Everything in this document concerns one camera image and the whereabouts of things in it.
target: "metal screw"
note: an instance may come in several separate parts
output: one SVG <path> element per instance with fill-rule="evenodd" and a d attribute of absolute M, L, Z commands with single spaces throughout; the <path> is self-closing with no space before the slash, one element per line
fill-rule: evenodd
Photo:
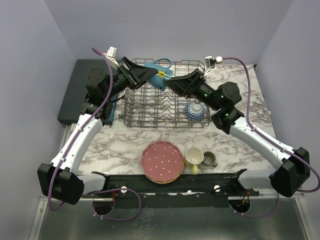
<path fill-rule="evenodd" d="M 219 185 L 215 185 L 215 186 L 213 187 L 213 189 L 214 189 L 214 191 L 215 191 L 216 193 L 219 193 L 219 192 L 221 191 L 221 188 L 220 188 Z"/>

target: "dish rack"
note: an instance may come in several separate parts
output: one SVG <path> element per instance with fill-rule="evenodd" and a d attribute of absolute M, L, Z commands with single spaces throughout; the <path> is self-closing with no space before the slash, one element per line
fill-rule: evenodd
<path fill-rule="evenodd" d="M 151 58 L 134 58 L 135 64 L 154 61 Z M 163 67 L 168 66 L 167 61 L 158 63 Z M 195 69 L 204 71 L 204 64 L 198 60 L 173 61 L 172 77 L 183 76 Z M 200 121 L 191 121 L 186 118 L 184 111 L 187 104 L 194 102 L 194 98 L 179 97 L 168 87 L 160 91 L 149 83 L 137 90 L 127 88 L 123 122 L 127 127 L 139 128 L 204 128 L 210 123 L 210 110 L 205 107 L 204 118 Z"/>

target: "stack of plates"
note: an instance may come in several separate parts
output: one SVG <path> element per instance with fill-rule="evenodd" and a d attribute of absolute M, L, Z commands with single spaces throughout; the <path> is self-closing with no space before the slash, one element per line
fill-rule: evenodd
<path fill-rule="evenodd" d="M 182 173 L 184 157 L 171 142 L 157 141 L 143 151 L 141 164 L 144 174 L 152 182 L 168 184 Z"/>

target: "plate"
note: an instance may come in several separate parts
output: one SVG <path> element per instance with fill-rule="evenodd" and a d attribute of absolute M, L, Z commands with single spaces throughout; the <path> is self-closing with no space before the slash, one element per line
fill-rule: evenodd
<path fill-rule="evenodd" d="M 175 178 L 173 178 L 173 179 L 171 179 L 171 180 L 169 180 L 169 181 L 154 181 L 154 180 L 152 180 L 151 177 L 149 177 L 148 175 L 145 175 L 145 176 L 146 176 L 151 182 L 154 182 L 154 183 L 156 183 L 156 184 L 169 184 L 169 183 L 172 183 L 174 180 L 176 180 L 176 179 L 181 175 L 182 171 L 183 171 L 183 170 L 181 170 L 181 172 L 178 174 L 177 177 L 175 177 Z"/>
<path fill-rule="evenodd" d="M 176 179 L 184 168 L 179 148 L 169 141 L 157 141 L 142 152 L 143 172 L 154 182 L 166 183 Z"/>

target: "black mounting bar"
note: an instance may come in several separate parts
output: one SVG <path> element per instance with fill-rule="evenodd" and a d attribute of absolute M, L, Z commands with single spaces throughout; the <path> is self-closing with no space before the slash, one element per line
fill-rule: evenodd
<path fill-rule="evenodd" d="M 259 195 L 259 192 L 252 189 L 244 189 L 238 182 L 239 176 L 235 173 L 182 174 L 175 181 L 167 184 L 154 183 L 145 175 L 101 175 L 105 177 L 104 190 L 123 186 L 133 189 L 140 195 L 143 208 L 228 208 L 228 197 L 241 197 L 246 192 L 250 192 L 251 196 Z M 132 192 L 118 191 L 115 194 L 115 208 L 138 207 L 137 197 Z M 83 197 L 105 198 L 110 196 L 104 193 L 88 194 Z"/>

